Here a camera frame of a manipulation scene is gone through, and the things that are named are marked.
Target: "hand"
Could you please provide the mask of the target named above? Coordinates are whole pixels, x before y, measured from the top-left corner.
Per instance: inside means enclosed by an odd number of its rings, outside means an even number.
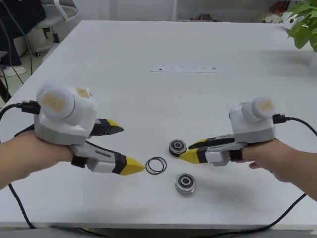
[[[29,176],[32,172],[50,168],[58,162],[70,162],[73,158],[73,153],[68,146],[45,142],[37,138],[34,131],[22,133],[6,142],[6,145],[11,150],[19,150],[21,153],[17,159],[26,165],[22,178]]]
[[[271,171],[278,180],[288,182],[288,167],[298,153],[296,149],[275,139],[243,148],[243,161],[240,162],[252,162],[249,164],[251,169],[266,169]]]

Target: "metal ring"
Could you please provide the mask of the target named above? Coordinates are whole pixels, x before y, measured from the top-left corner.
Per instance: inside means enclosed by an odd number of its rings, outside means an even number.
[[[154,170],[151,168],[150,166],[150,162],[152,160],[157,160],[157,161],[160,161],[160,163],[162,164],[162,169],[161,170]],[[167,168],[167,162],[165,159],[163,159],[162,157],[159,157],[159,156],[156,156],[156,157],[153,157],[153,158],[150,158],[149,160],[146,161],[145,163],[145,169],[146,171],[149,173],[149,174],[152,174],[152,175],[159,175],[161,173],[163,173]]]
[[[177,176],[175,187],[182,195],[190,195],[194,192],[196,181],[190,174],[181,174]]]
[[[173,140],[170,142],[168,150],[173,156],[179,157],[186,152],[187,146],[182,140]]]

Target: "white table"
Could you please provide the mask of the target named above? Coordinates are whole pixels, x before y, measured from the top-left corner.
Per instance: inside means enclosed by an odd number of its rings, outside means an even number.
[[[83,21],[14,95],[35,99],[45,81],[89,86],[99,117],[124,126],[120,134],[94,138],[108,149],[145,163],[168,163],[158,176],[97,174],[59,164],[14,183],[36,227],[242,229],[279,217],[302,192],[246,164],[192,165],[168,153],[171,140],[188,144],[231,132],[232,105],[259,95],[273,98],[281,113],[317,127],[317,72],[312,50],[293,46],[271,24]],[[224,74],[153,73],[159,64],[216,65]],[[11,110],[1,122],[2,140],[32,123]],[[317,151],[317,139],[299,123],[277,127],[277,136],[298,149]],[[175,190],[189,172],[194,196]],[[16,201],[0,191],[0,225],[25,226]],[[277,229],[317,228],[317,203],[305,198]]]

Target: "white chair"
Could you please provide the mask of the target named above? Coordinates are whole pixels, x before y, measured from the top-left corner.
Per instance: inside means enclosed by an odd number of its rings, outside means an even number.
[[[28,34],[31,50],[37,57],[42,52],[47,52],[60,43],[58,34],[54,31],[53,27],[66,23],[79,15],[79,11],[72,0],[42,0],[42,2],[46,18]],[[38,32],[39,29],[42,29],[44,32],[45,38],[42,40],[38,34],[33,34],[33,32]],[[53,41],[48,42],[49,37],[47,33],[50,31],[53,33]]]

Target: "ball bearing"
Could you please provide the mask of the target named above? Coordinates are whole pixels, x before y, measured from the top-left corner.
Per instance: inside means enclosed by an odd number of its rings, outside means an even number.
[[[190,195],[194,192],[196,181],[190,174],[181,174],[177,176],[175,187],[176,190],[182,195]]]
[[[187,146],[182,140],[173,140],[170,142],[168,150],[173,156],[179,157],[186,152]]]

